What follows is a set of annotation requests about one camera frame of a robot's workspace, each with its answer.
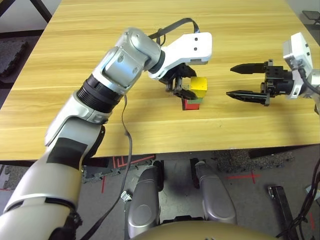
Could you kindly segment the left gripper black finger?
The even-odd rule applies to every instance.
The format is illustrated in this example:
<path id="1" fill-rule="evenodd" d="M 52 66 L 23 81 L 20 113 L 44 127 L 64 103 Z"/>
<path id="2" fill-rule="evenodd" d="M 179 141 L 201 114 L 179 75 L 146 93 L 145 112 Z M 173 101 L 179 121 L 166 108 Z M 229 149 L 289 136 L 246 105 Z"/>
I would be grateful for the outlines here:
<path id="1" fill-rule="evenodd" d="M 196 100 L 198 98 L 193 91 L 184 89 L 183 87 L 175 87 L 173 95 L 184 100 Z"/>
<path id="2" fill-rule="evenodd" d="M 196 77 L 196 71 L 193 70 L 190 66 L 188 65 L 184 65 L 183 66 L 183 77 L 184 78 L 192 78 L 192 77 Z"/>

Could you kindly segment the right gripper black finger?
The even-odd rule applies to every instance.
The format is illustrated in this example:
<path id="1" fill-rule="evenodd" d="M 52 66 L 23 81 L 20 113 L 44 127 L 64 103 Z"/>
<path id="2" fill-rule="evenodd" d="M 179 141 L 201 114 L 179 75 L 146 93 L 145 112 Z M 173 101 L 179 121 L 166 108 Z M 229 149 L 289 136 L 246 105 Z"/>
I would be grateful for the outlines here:
<path id="1" fill-rule="evenodd" d="M 264 105 L 265 107 L 270 105 L 270 95 L 266 93 L 249 90 L 234 90 L 226 92 L 226 95 L 242 102 L 257 103 Z"/>
<path id="2" fill-rule="evenodd" d="M 233 66 L 230 71 L 239 74 L 263 74 L 265 72 L 266 63 L 242 63 Z"/>

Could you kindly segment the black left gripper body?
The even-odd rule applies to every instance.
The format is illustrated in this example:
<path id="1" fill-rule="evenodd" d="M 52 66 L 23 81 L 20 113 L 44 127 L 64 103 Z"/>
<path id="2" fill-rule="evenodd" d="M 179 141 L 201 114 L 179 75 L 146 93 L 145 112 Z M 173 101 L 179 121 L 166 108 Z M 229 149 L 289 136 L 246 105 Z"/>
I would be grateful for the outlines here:
<path id="1" fill-rule="evenodd" d="M 173 94 L 174 88 L 182 88 L 184 78 L 184 65 L 181 63 L 167 71 L 167 73 L 159 80 L 165 85 L 165 91 Z"/>

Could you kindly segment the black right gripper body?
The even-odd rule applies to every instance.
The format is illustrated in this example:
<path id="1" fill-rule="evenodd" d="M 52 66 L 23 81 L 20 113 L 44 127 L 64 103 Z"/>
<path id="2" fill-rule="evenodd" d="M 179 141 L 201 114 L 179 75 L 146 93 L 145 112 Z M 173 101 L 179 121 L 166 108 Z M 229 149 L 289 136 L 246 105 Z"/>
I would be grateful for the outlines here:
<path id="1" fill-rule="evenodd" d="M 264 82 L 260 84 L 261 93 L 271 98 L 289 95 L 293 89 L 293 74 L 283 66 L 276 66 L 273 63 L 272 59 L 264 62 Z"/>

